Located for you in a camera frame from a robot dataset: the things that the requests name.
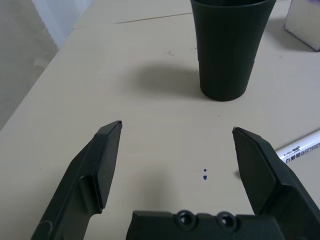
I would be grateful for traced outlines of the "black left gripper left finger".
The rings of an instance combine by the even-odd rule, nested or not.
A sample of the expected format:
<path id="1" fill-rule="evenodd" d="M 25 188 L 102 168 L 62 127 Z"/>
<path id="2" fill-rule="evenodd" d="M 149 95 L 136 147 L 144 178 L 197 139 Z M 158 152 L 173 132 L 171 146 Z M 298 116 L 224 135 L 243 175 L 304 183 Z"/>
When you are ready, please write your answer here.
<path id="1" fill-rule="evenodd" d="M 117 162 L 122 121 L 101 127 L 65 171 L 33 240 L 82 240 L 90 218 L 106 208 Z"/>

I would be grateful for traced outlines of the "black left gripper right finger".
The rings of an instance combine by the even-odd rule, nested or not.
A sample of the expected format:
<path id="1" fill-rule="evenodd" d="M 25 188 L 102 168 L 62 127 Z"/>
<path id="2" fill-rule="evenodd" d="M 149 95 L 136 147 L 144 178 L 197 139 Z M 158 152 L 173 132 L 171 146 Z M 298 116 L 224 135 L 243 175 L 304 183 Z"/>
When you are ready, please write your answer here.
<path id="1" fill-rule="evenodd" d="M 286 240 L 318 240 L 320 210 L 296 174 L 261 136 L 240 127 L 232 135 L 253 212 L 272 218 Z"/>

